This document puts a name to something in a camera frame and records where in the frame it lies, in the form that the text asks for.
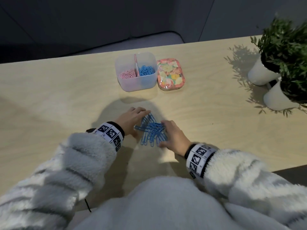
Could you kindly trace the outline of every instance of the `table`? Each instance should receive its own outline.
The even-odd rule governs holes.
[[[121,90],[115,59],[145,51],[157,60],[176,58],[184,87]],[[0,193],[51,158],[71,133],[114,120],[131,106],[152,110],[157,120],[174,120],[191,141],[252,152],[271,171],[307,164],[305,112],[269,110],[262,101],[266,87],[244,81],[257,57],[243,37],[1,64]],[[151,177],[189,177],[171,151],[141,146],[132,137],[123,146],[103,192],[89,198],[91,206],[126,195]]]

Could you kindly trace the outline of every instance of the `floral patterned box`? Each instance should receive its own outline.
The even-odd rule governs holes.
[[[158,60],[158,85],[165,91],[180,89],[185,84],[179,61],[174,58]]]

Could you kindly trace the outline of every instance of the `green plant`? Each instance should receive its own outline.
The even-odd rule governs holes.
[[[280,74],[282,76],[280,88],[282,92],[293,102],[307,103],[307,57],[298,58],[293,64],[280,62]]]
[[[263,29],[260,39],[251,37],[251,42],[264,54],[265,61],[278,65],[281,62],[295,63],[303,45],[307,44],[307,22],[292,27],[292,21],[275,17],[268,28]]]

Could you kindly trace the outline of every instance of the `divided container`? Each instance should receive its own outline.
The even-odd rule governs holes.
[[[119,76],[122,72],[124,72],[125,70],[135,69],[136,65],[134,61],[134,54],[118,57],[115,60],[116,76],[121,88],[126,92],[152,88],[157,83],[158,65],[154,54],[152,54],[151,52],[142,52],[136,54],[136,58],[139,68],[141,68],[143,65],[152,66],[155,70],[155,73],[142,77],[123,79]]]

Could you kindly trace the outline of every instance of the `person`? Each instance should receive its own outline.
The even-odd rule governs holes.
[[[149,113],[130,108],[92,133],[69,136],[1,197],[0,229],[65,229],[75,205],[103,186],[125,135],[136,135],[134,125]],[[307,229],[306,187],[268,172],[250,153],[192,144],[173,121],[162,123],[168,141],[159,146],[185,157],[194,180],[151,178],[104,202],[75,229]]]

